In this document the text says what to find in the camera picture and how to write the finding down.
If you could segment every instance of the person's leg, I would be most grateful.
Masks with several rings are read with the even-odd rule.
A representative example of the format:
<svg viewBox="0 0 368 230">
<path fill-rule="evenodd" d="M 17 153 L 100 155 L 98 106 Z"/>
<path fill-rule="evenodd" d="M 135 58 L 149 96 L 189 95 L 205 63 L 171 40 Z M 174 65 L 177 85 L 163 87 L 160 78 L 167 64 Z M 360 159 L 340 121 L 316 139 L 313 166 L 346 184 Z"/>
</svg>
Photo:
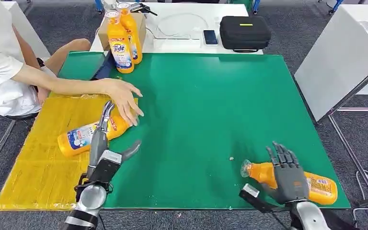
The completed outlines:
<svg viewBox="0 0 368 230">
<path fill-rule="evenodd" d="M 91 48 L 91 43 L 85 38 L 75 39 L 63 45 L 54 54 L 44 62 L 45 66 L 49 68 L 55 75 L 58 75 L 64 61 L 70 51 L 88 51 Z"/>
</svg>

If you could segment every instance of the black bag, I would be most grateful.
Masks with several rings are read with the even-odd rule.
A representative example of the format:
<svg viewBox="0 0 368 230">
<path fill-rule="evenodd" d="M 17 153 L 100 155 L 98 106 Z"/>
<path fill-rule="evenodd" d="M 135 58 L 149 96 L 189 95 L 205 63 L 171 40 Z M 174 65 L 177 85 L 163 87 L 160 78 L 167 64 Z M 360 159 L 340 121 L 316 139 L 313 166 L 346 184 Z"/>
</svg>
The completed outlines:
<svg viewBox="0 0 368 230">
<path fill-rule="evenodd" d="M 264 49 L 271 39 L 271 32 L 265 20 L 259 16 L 225 16 L 219 31 L 223 47 L 239 52 Z"/>
</svg>

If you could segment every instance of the yellow cloth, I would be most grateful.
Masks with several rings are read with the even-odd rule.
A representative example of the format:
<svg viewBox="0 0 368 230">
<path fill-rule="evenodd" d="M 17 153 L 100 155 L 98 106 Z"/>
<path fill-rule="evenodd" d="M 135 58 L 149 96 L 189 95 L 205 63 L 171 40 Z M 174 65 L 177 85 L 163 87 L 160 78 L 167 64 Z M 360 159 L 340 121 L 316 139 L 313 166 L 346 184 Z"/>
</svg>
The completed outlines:
<svg viewBox="0 0 368 230">
<path fill-rule="evenodd" d="M 87 169 L 89 155 L 65 157 L 57 137 L 98 121 L 107 100 L 103 95 L 51 95 L 46 99 L 0 192 L 0 210 L 69 210 L 75 206 L 73 188 Z"/>
</svg>

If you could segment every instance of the gray carpet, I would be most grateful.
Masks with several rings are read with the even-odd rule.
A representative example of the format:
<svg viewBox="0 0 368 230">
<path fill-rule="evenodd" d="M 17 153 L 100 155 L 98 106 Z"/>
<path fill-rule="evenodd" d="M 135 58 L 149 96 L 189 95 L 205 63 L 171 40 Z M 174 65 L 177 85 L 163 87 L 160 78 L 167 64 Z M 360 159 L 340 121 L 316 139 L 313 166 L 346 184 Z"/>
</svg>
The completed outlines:
<svg viewBox="0 0 368 230">
<path fill-rule="evenodd" d="M 27 3 L 19 0 L 21 8 Z M 329 21 L 328 7 L 316 0 L 263 0 L 259 15 L 266 18 L 272 41 L 267 54 L 284 56 L 293 74 Z M 93 40 L 101 16 L 91 0 L 67 1 L 34 0 L 26 11 L 49 52 L 79 37 Z M 368 96 L 356 96 L 349 106 L 368 106 Z M 368 114 L 336 113 L 335 119 L 350 142 L 359 160 L 368 170 Z M 9 120 L 0 117 L 0 137 Z M 30 126 L 17 122 L 0 155 L 0 190 L 24 142 Z M 348 198 L 361 198 L 355 178 L 355 167 L 328 119 L 316 129 Z M 348 210 L 335 211 L 345 221 L 352 221 Z M 3 229 L 60 229 L 67 212 L 0 212 Z M 272 216 L 257 211 L 103 211 L 106 229 L 281 229 Z M 289 224 L 287 213 L 279 214 Z M 368 229 L 368 211 L 359 212 L 359 227 Z"/>
</svg>

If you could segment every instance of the tide bottle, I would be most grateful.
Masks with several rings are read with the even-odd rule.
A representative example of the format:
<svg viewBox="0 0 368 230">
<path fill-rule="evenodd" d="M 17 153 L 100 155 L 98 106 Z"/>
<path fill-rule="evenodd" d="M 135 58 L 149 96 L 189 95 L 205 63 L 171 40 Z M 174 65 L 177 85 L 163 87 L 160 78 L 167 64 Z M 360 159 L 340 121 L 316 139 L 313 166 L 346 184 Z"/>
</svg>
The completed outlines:
<svg viewBox="0 0 368 230">
<path fill-rule="evenodd" d="M 136 112 L 131 108 L 130 112 L 137 118 Z M 57 137 L 58 146 L 61 153 L 66 157 L 78 155 L 82 152 L 90 150 L 92 136 L 97 129 L 99 121 L 81 126 L 79 128 L 64 132 Z M 108 120 L 108 128 L 106 137 L 112 140 L 124 134 L 131 126 L 115 111 L 112 112 Z"/>
<path fill-rule="evenodd" d="M 261 184 L 267 184 L 272 189 L 277 189 L 277 182 L 274 175 L 274 167 L 271 162 L 251 163 L 248 160 L 243 162 L 241 167 L 242 177 L 251 177 Z M 331 205 L 338 198 L 336 183 L 324 176 L 319 176 L 310 172 L 304 172 L 308 183 L 308 199 L 320 205 Z"/>
<path fill-rule="evenodd" d="M 116 69 L 120 73 L 131 73 L 135 64 L 132 62 L 126 30 L 120 23 L 120 14 L 117 11 L 108 11 L 105 17 L 108 19 L 107 34 Z"/>
<path fill-rule="evenodd" d="M 117 8 L 121 14 L 121 24 L 126 29 L 127 37 L 130 42 L 130 51 L 132 54 L 133 64 L 139 64 L 143 58 L 142 46 L 140 44 L 138 26 L 130 13 L 130 4 L 122 2 L 117 4 Z"/>
</svg>

